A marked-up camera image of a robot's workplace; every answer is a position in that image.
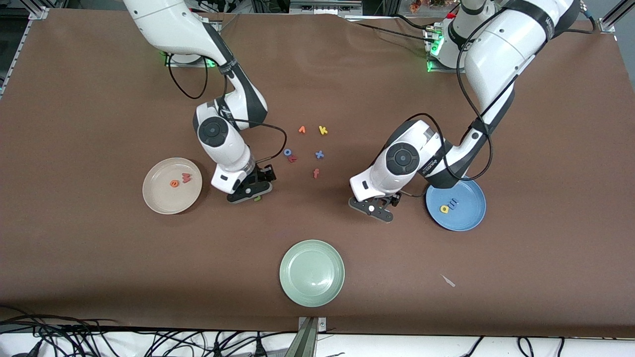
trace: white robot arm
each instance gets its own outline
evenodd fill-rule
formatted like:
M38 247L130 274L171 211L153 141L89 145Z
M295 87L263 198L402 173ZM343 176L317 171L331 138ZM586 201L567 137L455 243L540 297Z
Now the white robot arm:
M390 222L392 215L384 208L389 203L398 203L398 191L415 173L434 187L453 187L484 146L485 133L493 133L511 105L514 86L508 84L554 36L561 15L571 7L575 7L577 14L579 0L511 0L505 7L485 26L465 56L465 73L481 110L489 108L482 115L483 121L477 118L472 122L460 145L445 140L445 149L441 147L439 134L428 124L403 123L390 136L375 162L350 179L355 195L349 200L351 207ZM444 155L453 174L448 172Z
M463 0L459 4L457 16L446 18L439 25L441 28L441 43L431 51L441 66L451 70L457 66L458 52L467 42L472 31L495 13L495 6L491 0ZM460 67L464 66L465 57L461 58Z
M194 114L196 136L217 163L211 184L228 193L227 199L232 203L271 191L270 181L275 179L271 166L258 168L238 133L265 120L267 103L220 34L207 19L192 13L183 0L124 0L124 3L151 45L168 53L212 59L235 88L213 102L199 105Z

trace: electrical cable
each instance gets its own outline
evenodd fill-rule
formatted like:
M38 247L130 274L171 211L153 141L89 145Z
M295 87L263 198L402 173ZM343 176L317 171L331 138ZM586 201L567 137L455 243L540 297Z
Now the electrical cable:
M589 31L589 30L579 30L579 29L566 29L566 30L556 32L554 37L565 32L574 32L577 34L587 34L587 35L594 34L598 29L598 25L596 24L595 18L593 18L593 16L590 16L590 15L587 18L591 21L591 25L593 26L592 30Z
M70 317L67 317L67 316L29 314L26 311L21 310L21 309L19 309L17 307L8 306L8 305L4 305L4 304L0 304L0 308L17 311L17 312L22 314L21 316L17 316L17 317L14 317L14 318L9 318L9 319L2 320L2 321L0 321L0 325L24 325L24 326L39 327L38 333L40 334L40 337L42 338L42 340L44 342L46 342L47 344L49 344L49 345L54 347L56 355L57 355L57 351L58 350L64 355L66 355L66 353L63 350L61 350L54 343L54 341L53 341L53 337L54 336L55 337L63 337L65 340L70 342L70 344L71 344L71 346L73 348L73 352L75 354L80 354L82 357L86 357L87 356L87 353L82 348L81 343L78 344L76 341L74 341L69 334L64 332L63 329L55 328L55 327L53 327L51 325L48 325L48 324L46 324L44 322L44 319L57 319L57 320L73 321L73 322L80 323L82 325L82 327L84 327L88 332L90 332L90 330L88 329L88 324L84 320L70 318Z
M472 354L474 353L474 351L476 351L476 348L478 347L478 345L481 343L481 341L485 338L485 336L480 336L478 338L478 340L476 340L476 342L472 345L472 348L470 349L470 351L466 354L464 354L461 357L471 357Z
M163 353L163 356L167 356L170 352L175 351L175 350L177 350L177 349L179 349L179 348L182 348L182 347L189 347L189 348L191 348L191 349L192 349L192 355L194 355L194 348L193 348L191 345L185 345L185 346L181 346L181 345L182 345L182 344L184 344L184 342L185 342L186 340L191 339L192 337L194 337L194 336L196 336L196 335L198 335L198 334L200 334L200 333L203 333L203 332L202 332L202 331L197 331L197 332L194 332L193 334L189 335L188 337L184 338L184 339L183 339L183 340L181 340L179 343L177 343L177 344L175 344L174 346L172 346L172 348L170 348L169 350L165 351L165 352Z
M423 197L423 196L425 196L425 192L426 192L426 190L428 189L428 186L430 186L430 185L428 185L428 184L427 184L427 185L425 185L425 186L424 186L424 190L421 192L421 194L412 194L412 193L407 193L407 192L406 192L406 191L404 191L404 190L399 190L399 192L401 192L402 194L405 194L405 195L406 195L406 196L408 196L408 197L419 198L419 197Z
M267 335L263 335L263 336L261 336L260 338L261 338L261 339L264 339L264 338L266 338L266 337L270 337L270 336L282 335L283 333L298 333L298 332L297 332L297 331L280 331L280 332L273 332L273 333L269 333L269 334L267 334ZM256 337L256 336L250 336L250 337L247 337L247 338L245 338L245 339L243 339L243 340L240 340L240 341L238 341L238 342L236 342L236 343L234 343L234 344L232 344L232 345L229 345L229 346L225 347L225 349L230 349L230 348L236 347L236 346L238 346L238 345L240 345L240 344L242 344L242 343L244 343L244 342L247 342L247 341L249 340L247 343L245 343L245 344L243 344L242 346L240 346L240 347L238 347L238 348L234 349L234 350L233 350L233 351L231 351L229 354L226 354L224 357L229 357L229 356L231 356L233 353L235 353L235 352L236 352L236 351L238 351L239 349L241 349L241 348L243 348L243 347L247 346L247 345L248 345L248 344L250 344L250 343L255 342L257 339L258 339L258 337Z
M223 99L225 98L226 94L227 94L227 76L225 76L225 88L223 89ZM282 129L282 128L278 127L278 126L275 126L275 125L271 125L271 124L259 123L257 121L243 120L243 119L231 119L231 120L232 121L240 121L242 123L250 123L250 124L262 125L262 126L265 126L267 128L276 129L277 131L280 131L284 135L284 140L283 140L282 146L280 147L280 150L277 153L275 153L275 155L268 156L266 158L256 160L256 164L264 163L266 161L275 159L276 157L278 157L284 151L284 148L286 147L286 139L287 139L286 131L284 129Z
M429 25L417 25L414 22L410 21L409 18L407 18L407 17L405 17L405 16L403 16L402 14L399 14L399 13L394 13L394 14L388 15L388 16L390 16L390 17L398 17L398 18L404 20L408 25L410 25L410 26L412 26L412 27L414 27L416 29L420 29L420 30L425 30L425 27L429 26Z
M115 357L120 357L115 350L112 348L112 346L110 345L110 342L108 342L108 339L106 339L106 335L102 332L102 328L99 325L99 321L95 322L95 326L97 327L97 331L99 332L99 334L102 336L102 339L104 340L104 342L106 343L106 346L108 346L108 348L110 349L110 351L112 351L112 353L115 355Z
M172 56L174 56L174 53L170 53L170 56L168 57L168 71L170 72L170 77L172 78L172 81L174 82L174 84L177 85L178 89L185 94L186 97L190 98L190 99L198 99L201 98L203 96L203 93L205 93L205 89L207 89L207 80L208 80L208 70L207 70L207 62L205 62L206 59L212 60L211 58L207 58L207 57L203 57L203 63L205 64L205 84L203 85L203 90L201 90L201 93L199 95L197 95L196 97L193 97L191 95L189 95L183 88L181 88L181 86L179 85L179 83L177 82L177 79L174 78L174 73L172 73Z
M562 348L564 346L565 346L565 338L560 337L560 346L558 347L558 353L556 354L556 357L560 357L560 355L562 354Z
M176 335L180 334L180 332L168 332L165 335L161 335L160 333L157 333L157 335L159 336L159 339L155 342L153 342L150 347L148 348L148 350L145 352L144 357L151 357L152 353L154 351L157 350L157 348L161 347L161 345L163 345L165 342L168 341L168 339L166 338L166 336L168 336L169 334L172 333L171 337L175 337Z
M242 123L258 124L260 126L265 126L267 128L276 129L277 131L280 131L284 135L284 140L283 140L282 146L280 147L280 150L278 150L278 152L275 153L272 156L267 156L266 158L256 160L256 164L260 164L260 163L275 159L276 157L278 157L284 151L284 147L286 147L286 139L287 139L286 131L284 129L282 129L282 128L278 127L278 126L275 126L275 125L259 123L258 121L252 121L252 120L231 119L231 121L239 121L239 122L242 122Z
M527 346L529 346L529 354L527 354L527 352L525 352L525 350L523 349L522 345L520 344L520 342L522 340L527 341ZM523 354L523 356L525 356L525 357L534 357L534 355L533 355L533 347L531 346L531 342L529 342L529 339L527 337L518 337L516 339L516 344L518 345L518 349L520 350L520 353Z
M227 346L227 344L229 343L229 341L231 341L234 337L238 336L240 334L240 332L234 332L232 333L228 338L224 339L221 343L220 343L220 348L224 349L225 346Z
M494 103L496 103L500 97L507 91L507 89L509 89L509 87L514 84L514 82L516 81L516 79L518 78L518 75L514 76L509 83L505 86L505 88L496 96L496 98L489 104L489 106L483 111L482 115L485 115L490 108L494 105ZM483 168L483 170L481 170L481 172L479 172L477 175L472 176L472 177L458 177L458 175L453 172L450 169L450 166L448 165L448 158L447 158L447 154L448 152L445 149L445 139L443 138L443 133L441 133L441 127L436 123L436 121L431 118L430 116L428 117L432 120L432 123L434 124L434 126L437 129L437 132L439 133L439 139L441 141L441 147L443 150L443 163L445 164L445 169L448 173L450 173L450 175L454 178L456 178L457 180L460 181L472 181L472 180L476 180L479 177L483 176L485 174L485 172L487 172L487 170L490 168L491 162L493 161L493 156L494 156L494 146L491 143L491 137L488 135L486 137L487 139L487 143L488 143L488 147L489 147L489 155L488 155L488 159L487 159L487 164L485 165L485 167Z
M258 337L258 339L256 340L256 351L254 353L255 357L269 357L269 355L267 354L267 350L263 347L262 345L262 338L260 337L260 331L258 331L256 333L256 337Z
M195 344L195 343L193 343L193 342L183 341L183 340L180 340L180 339L178 339L178 338L176 338L176 337L173 337L173 336L168 336L167 334L166 334L166 335L161 335L161 334L159 334L159 332L158 332L158 331L155 331L155 332L139 332L139 331L134 331L134 330L131 330L131 329L126 328L126 327L124 327L124 326L121 326L121 328L123 328L123 330L125 330L125 331L128 331L128 332L133 332L133 333L136 333L136 334L139 334L139 335L155 335L155 336L161 336L161 337L166 338L167 340L173 340L173 341L177 341L177 342L182 342L183 344L186 344L186 345L189 345L189 346L198 347L198 348L200 348L200 349L202 349L202 350L204 350L204 351L207 351L207 352L209 352L209 353L214 352L214 350L213 350L213 349L208 349L208 348L206 348L206 347L201 347L200 345ZM177 334L178 334L178 333L180 333L180 332L186 332L186 331L185 331L185 330L179 330L179 331L176 331L176 333L177 333Z
M369 29L375 29L375 30L379 30L379 31L384 31L384 32L388 32L388 33L391 33L391 34L395 34L395 35L400 35L400 36L404 36L404 37L410 37L410 38L413 38L413 39L420 39L420 40L425 41L425 42L434 42L434 40L431 39L431 38L413 36L413 35L409 35L409 34L404 34L403 32L397 32L397 31L384 29L384 28L377 27L377 26L371 26L371 25L360 24L360 23L357 23L357 24L360 25L360 26L363 26L363 27L367 27Z

